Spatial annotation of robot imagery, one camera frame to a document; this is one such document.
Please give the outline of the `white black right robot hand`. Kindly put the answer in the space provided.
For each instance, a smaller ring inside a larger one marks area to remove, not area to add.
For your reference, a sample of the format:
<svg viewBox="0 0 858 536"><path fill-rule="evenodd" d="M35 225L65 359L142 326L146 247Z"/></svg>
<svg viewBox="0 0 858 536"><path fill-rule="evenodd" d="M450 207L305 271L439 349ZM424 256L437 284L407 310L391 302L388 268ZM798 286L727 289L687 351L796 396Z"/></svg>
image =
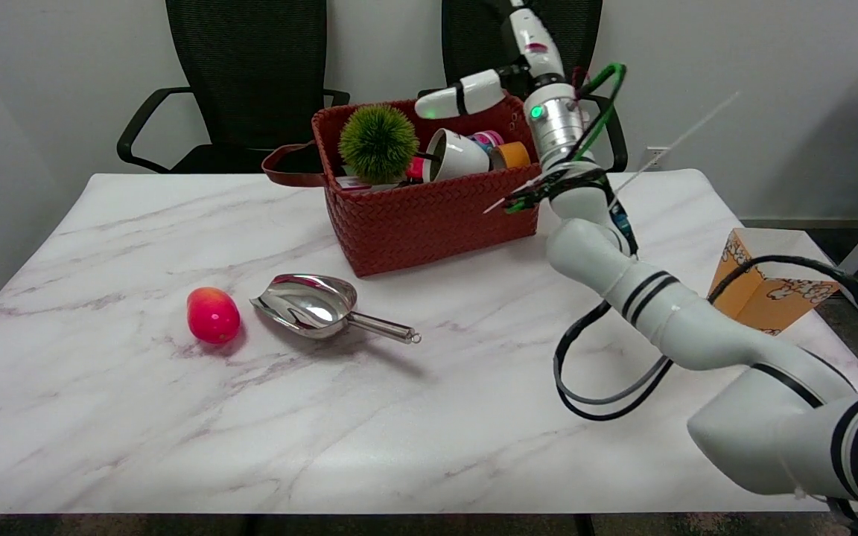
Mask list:
<svg viewBox="0 0 858 536"><path fill-rule="evenodd" d="M415 104L419 118L460 118L491 109L504 101L505 84L518 76L527 76L534 85L530 96L535 100L527 104L527 109L559 99L569 109L574 109L576 90L563 76L561 54L541 18L524 1L504 1L503 4L510 7L503 26L505 48L514 54L512 61L475 72L444 89L420 96Z"/></svg>

